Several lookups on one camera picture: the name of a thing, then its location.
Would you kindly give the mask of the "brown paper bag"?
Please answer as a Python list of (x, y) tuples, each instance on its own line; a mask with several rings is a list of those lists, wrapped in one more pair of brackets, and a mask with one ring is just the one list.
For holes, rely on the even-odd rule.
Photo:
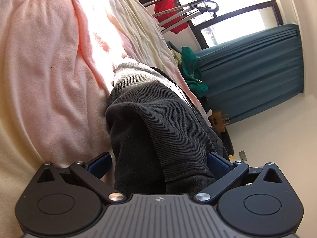
[(226, 131), (226, 126), (229, 124), (229, 115), (223, 115), (220, 110), (213, 111), (212, 115), (209, 116), (209, 121), (211, 125), (219, 132), (223, 133)]

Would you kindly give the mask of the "teal curtain right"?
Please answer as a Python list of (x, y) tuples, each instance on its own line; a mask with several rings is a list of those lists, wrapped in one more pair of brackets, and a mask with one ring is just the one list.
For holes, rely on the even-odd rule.
[(213, 111), (236, 123), (304, 91), (298, 25), (284, 24), (196, 53)]

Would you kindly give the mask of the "pale green knitted garment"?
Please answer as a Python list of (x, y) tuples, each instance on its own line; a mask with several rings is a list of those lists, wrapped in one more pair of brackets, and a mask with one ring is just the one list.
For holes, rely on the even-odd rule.
[(174, 60), (176, 62), (176, 65), (180, 67), (182, 65), (182, 55), (181, 53), (175, 51), (174, 49), (170, 49), (171, 53), (173, 54)]

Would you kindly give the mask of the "pastel pink bed duvet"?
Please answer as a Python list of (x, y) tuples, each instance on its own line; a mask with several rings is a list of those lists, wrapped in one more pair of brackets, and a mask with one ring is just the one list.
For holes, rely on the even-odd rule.
[(66, 167), (111, 150), (105, 108), (132, 58), (183, 79), (138, 0), (1, 0), (1, 237), (20, 237), (14, 208), (43, 162)]

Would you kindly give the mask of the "silver garment steamer stand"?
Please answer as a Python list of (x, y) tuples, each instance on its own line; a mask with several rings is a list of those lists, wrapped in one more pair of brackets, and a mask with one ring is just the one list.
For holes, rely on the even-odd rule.
[(203, 15), (205, 13), (209, 13), (211, 14), (211, 16), (213, 16), (214, 18), (217, 17), (217, 12), (219, 11), (219, 5), (213, 1), (213, 0), (195, 0), (192, 1), (190, 3), (187, 3), (185, 5), (179, 5), (175, 8), (172, 9), (168, 9), (156, 14), (152, 14), (152, 17), (155, 18), (157, 16), (172, 12), (172, 11), (178, 11), (180, 10), (180, 12), (178, 12), (176, 15), (172, 16), (170, 19), (167, 19), (161, 23), (158, 23), (159, 27), (163, 27), (164, 24), (166, 24), (167, 22), (169, 22), (170, 20), (173, 20), (179, 16), (183, 16), (183, 19), (180, 20), (179, 22), (164, 28), (161, 31), (162, 34), (170, 32), (171, 29), (177, 27), (178, 25), (185, 23), (185, 22), (189, 22), (190, 20), (192, 20), (193, 18), (196, 18), (197, 16)]

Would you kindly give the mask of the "red cloth bag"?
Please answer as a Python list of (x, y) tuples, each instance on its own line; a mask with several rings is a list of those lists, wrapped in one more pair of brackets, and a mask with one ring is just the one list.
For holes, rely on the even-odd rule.
[[(179, 2), (178, 0), (161, 0), (158, 1), (157, 3), (154, 4), (154, 14), (168, 10), (168, 9), (172, 9), (175, 8), (177, 6), (179, 6)], [(155, 17), (159, 23), (170, 19), (172, 16), (176, 15), (178, 12), (180, 12), (180, 10), (178, 11), (172, 11), (160, 16)], [(183, 16), (179, 16), (173, 20), (170, 20), (169, 22), (167, 22), (166, 24), (163, 25), (164, 28), (167, 28), (177, 22), (179, 22), (180, 20), (183, 19)], [(170, 30), (170, 32), (173, 32), (175, 34), (178, 34), (179, 32), (183, 31), (184, 29), (187, 29), (188, 27), (188, 22), (182, 23), (180, 25), (178, 25), (177, 27), (173, 28)]]

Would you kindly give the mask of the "grey wall socket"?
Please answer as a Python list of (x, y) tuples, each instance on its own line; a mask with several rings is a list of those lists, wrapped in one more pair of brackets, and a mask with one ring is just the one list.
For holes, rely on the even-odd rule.
[(240, 151), (240, 152), (239, 152), (239, 157), (240, 157), (240, 160), (241, 160), (242, 162), (247, 161), (247, 157), (246, 157), (245, 151)]

